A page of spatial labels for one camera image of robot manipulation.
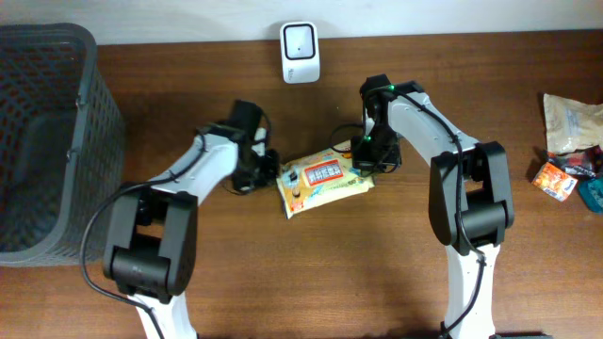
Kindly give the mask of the orange tissue pack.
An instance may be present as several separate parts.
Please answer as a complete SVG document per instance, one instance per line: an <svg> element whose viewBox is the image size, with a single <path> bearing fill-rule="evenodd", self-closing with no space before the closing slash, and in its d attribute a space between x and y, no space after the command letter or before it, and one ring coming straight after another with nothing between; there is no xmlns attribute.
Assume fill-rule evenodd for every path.
<svg viewBox="0 0 603 339"><path fill-rule="evenodd" d="M578 180L555 167L545 163L531 183L559 202L564 202L578 184Z"/></svg>

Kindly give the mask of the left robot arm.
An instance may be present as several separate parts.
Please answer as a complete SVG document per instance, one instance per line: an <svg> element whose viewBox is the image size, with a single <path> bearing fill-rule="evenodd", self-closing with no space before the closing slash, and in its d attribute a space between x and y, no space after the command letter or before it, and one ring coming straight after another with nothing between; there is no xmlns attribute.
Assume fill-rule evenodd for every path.
<svg viewBox="0 0 603 339"><path fill-rule="evenodd" d="M167 170L124 186L107 203L104 275L119 299L137 309L147 337L197 337L185 291L196 261L199 206L225 178L242 196L273 185L279 155L270 137L263 109L237 100L227 119L197 130Z"/></svg>

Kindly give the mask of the black hex wrench set packet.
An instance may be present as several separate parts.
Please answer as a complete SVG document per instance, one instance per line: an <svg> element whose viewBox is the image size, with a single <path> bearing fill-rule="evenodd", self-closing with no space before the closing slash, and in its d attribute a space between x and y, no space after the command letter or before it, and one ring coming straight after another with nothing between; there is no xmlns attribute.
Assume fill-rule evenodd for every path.
<svg viewBox="0 0 603 339"><path fill-rule="evenodd" d="M547 161L565 173L578 178L593 179L602 176L602 149L599 146L573 153L548 152Z"/></svg>

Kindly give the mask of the teal mouthwash bottle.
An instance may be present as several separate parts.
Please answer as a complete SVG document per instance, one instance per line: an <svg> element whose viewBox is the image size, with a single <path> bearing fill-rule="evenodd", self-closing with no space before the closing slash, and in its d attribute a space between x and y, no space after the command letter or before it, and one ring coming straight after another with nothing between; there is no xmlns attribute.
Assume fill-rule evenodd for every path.
<svg viewBox="0 0 603 339"><path fill-rule="evenodd" d="M601 214L603 207L602 179L596 178L581 182L578 190L587 208L596 214Z"/></svg>

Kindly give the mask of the kraft paper pouch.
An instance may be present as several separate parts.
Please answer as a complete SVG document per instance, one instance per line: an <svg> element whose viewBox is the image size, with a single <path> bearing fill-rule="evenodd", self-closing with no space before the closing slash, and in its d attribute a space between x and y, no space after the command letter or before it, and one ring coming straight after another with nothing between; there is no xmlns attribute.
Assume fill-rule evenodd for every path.
<svg viewBox="0 0 603 339"><path fill-rule="evenodd" d="M545 94L546 147L551 153L573 153L602 146L602 105L588 105Z"/></svg>

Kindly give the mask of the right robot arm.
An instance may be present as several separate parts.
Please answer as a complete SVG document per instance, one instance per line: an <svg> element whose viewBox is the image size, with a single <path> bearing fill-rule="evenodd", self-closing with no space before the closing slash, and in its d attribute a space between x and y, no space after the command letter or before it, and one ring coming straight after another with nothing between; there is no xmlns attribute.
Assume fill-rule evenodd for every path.
<svg viewBox="0 0 603 339"><path fill-rule="evenodd" d="M448 260L443 338L494 338L494 270L513 225L507 155L450 122L415 81L370 76L360 87L362 134L351 140L352 165L371 176L396 170L406 140L428 164L428 217Z"/></svg>

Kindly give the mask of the yellow wet wipes pack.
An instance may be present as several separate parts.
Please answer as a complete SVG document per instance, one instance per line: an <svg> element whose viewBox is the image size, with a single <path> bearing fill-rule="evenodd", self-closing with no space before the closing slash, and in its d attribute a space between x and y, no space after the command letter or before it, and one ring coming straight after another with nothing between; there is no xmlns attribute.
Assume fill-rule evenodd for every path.
<svg viewBox="0 0 603 339"><path fill-rule="evenodd" d="M374 187L370 176L363 177L360 170L352 166L350 141L339 143L336 148L343 153L327 149L281 166L276 184L287 219L326 203L366 193Z"/></svg>

